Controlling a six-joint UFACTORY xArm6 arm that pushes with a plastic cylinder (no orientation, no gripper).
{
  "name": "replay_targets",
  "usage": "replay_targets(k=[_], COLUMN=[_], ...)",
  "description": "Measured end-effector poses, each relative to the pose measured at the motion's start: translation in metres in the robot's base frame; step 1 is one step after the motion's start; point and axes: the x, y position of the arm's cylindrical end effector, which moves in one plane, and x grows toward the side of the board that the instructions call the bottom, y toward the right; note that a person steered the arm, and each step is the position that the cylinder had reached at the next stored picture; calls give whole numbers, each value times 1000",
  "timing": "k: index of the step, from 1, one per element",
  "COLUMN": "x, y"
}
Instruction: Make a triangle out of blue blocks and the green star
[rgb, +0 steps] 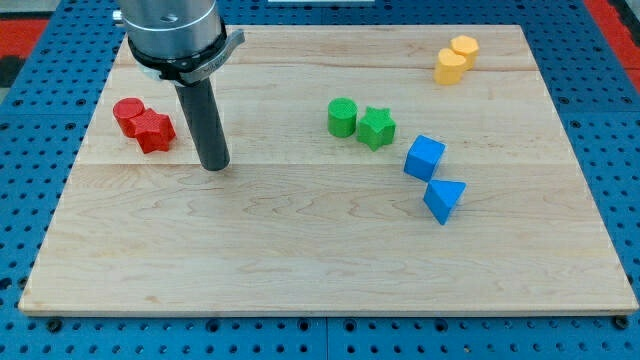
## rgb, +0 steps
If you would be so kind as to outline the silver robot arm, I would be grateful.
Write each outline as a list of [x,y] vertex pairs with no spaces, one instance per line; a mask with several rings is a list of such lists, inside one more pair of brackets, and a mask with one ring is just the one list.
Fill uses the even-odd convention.
[[216,0],[119,0],[112,18],[140,66],[179,86],[208,79],[245,42],[243,30],[227,31]]

